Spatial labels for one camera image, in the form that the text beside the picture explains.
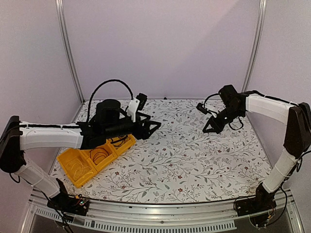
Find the right arm base electronics board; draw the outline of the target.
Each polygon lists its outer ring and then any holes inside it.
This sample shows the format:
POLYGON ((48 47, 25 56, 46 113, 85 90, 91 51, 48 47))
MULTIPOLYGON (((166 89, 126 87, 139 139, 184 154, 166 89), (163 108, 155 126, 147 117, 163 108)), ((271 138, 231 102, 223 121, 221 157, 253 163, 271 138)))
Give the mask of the right arm base electronics board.
POLYGON ((288 198, 285 196, 285 205, 276 217, 276 201, 274 196, 268 197, 247 197, 241 196, 234 200, 233 209, 238 216, 252 215, 250 223, 257 229, 266 228, 276 223, 284 214, 287 207, 288 198))

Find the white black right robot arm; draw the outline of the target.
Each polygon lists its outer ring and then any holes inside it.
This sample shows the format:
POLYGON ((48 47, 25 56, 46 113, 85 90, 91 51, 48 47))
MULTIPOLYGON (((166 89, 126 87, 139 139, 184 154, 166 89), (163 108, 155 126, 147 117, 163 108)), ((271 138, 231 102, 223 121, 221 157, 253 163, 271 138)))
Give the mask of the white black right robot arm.
POLYGON ((216 95, 224 104, 222 110, 207 107, 206 100, 197 105, 203 114, 211 115, 203 132, 220 134, 233 120, 249 116, 273 164, 271 172, 256 188, 255 196, 236 202, 237 210, 249 213, 275 207, 275 193, 311 148, 309 104, 283 100, 257 90, 238 92, 231 84, 222 87, 216 95))

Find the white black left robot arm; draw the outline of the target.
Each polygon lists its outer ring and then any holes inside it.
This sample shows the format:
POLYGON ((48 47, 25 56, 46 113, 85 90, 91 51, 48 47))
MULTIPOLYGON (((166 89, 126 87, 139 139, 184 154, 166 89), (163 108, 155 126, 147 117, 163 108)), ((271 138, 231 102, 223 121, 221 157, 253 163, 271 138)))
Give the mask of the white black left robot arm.
POLYGON ((71 124, 32 124, 10 117, 0 137, 0 168, 15 173, 42 191, 62 211, 72 207, 69 196, 59 179, 52 179, 35 163, 24 158, 24 152, 37 148, 72 148, 89 150, 118 136, 131 134, 146 140, 161 123, 141 112, 144 100, 132 99, 123 110, 118 100, 107 99, 96 105, 95 115, 84 122, 71 124))

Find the left arm base electronics board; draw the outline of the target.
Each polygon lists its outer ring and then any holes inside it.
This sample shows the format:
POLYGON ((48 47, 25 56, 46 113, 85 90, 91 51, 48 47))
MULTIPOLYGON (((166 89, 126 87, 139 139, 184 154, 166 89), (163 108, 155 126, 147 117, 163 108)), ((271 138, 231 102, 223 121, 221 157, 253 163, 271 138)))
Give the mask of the left arm base electronics board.
POLYGON ((89 197, 83 197, 81 194, 72 196, 59 193, 55 197, 49 198, 47 206, 64 213, 86 216, 89 209, 89 200, 89 197))

